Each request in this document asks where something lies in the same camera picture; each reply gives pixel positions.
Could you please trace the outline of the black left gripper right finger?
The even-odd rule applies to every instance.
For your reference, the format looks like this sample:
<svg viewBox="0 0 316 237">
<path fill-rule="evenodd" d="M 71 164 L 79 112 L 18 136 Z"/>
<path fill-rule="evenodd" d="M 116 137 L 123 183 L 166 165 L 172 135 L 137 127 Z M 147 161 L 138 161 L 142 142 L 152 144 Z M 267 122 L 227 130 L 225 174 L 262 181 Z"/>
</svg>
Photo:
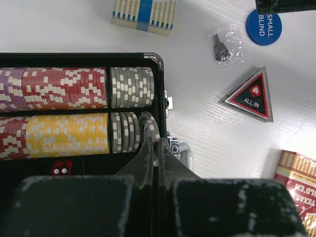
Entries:
<svg viewBox="0 0 316 237">
<path fill-rule="evenodd" d="M 160 138 L 158 143 L 158 186 L 169 190 L 173 180 L 200 179 L 172 152 L 168 141 Z"/>
</svg>

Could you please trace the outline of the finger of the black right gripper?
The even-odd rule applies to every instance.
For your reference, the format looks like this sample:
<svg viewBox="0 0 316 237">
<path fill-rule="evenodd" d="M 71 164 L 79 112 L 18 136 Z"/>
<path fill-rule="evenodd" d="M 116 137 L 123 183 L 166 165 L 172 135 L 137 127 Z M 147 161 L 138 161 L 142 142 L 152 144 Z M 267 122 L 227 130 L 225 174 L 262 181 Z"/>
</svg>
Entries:
<svg viewBox="0 0 316 237">
<path fill-rule="evenodd" d="M 316 0 L 256 0 L 260 14 L 289 13 L 316 9 Z"/>
</svg>

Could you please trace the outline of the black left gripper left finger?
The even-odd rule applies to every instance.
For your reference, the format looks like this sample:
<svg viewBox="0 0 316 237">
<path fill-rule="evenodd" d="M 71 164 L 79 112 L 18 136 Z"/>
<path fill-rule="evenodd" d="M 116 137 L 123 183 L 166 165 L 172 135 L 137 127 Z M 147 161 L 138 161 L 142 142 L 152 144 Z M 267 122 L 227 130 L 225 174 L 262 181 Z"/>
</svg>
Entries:
<svg viewBox="0 0 316 237">
<path fill-rule="evenodd" d="M 138 154 L 115 176 L 128 175 L 134 178 L 135 185 L 143 189 L 151 186 L 154 176 L 154 146 L 152 140 L 145 140 Z"/>
</svg>

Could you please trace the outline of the grey poker chip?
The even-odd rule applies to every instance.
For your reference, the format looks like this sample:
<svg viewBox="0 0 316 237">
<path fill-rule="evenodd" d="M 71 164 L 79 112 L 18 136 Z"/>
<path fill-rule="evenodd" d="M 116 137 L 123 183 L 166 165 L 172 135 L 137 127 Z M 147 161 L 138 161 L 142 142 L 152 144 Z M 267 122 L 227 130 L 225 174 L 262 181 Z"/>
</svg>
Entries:
<svg viewBox="0 0 316 237">
<path fill-rule="evenodd" d="M 151 137 L 155 150 L 160 140 L 160 133 L 154 116 L 150 112 L 144 111 L 138 117 L 138 121 L 140 127 L 140 144 L 143 144 L 145 138 Z"/>
</svg>

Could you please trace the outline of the blue card deck box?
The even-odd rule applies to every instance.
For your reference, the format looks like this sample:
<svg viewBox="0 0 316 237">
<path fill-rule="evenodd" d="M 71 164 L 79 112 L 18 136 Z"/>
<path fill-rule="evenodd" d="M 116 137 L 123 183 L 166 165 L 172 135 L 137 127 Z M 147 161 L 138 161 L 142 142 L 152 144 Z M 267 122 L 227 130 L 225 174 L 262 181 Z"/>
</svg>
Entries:
<svg viewBox="0 0 316 237">
<path fill-rule="evenodd" d="M 175 12 L 175 0 L 116 0 L 112 17 L 116 25 L 168 36 Z"/>
</svg>

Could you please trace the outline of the red card deck box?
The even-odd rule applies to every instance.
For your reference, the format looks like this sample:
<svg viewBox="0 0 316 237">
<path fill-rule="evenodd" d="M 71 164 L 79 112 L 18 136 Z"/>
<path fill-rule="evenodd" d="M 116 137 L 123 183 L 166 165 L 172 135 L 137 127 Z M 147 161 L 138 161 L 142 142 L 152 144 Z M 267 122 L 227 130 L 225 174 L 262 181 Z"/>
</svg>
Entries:
<svg viewBox="0 0 316 237">
<path fill-rule="evenodd" d="M 289 191 L 309 236 L 316 235 L 316 160 L 283 150 L 274 178 Z"/>
</svg>

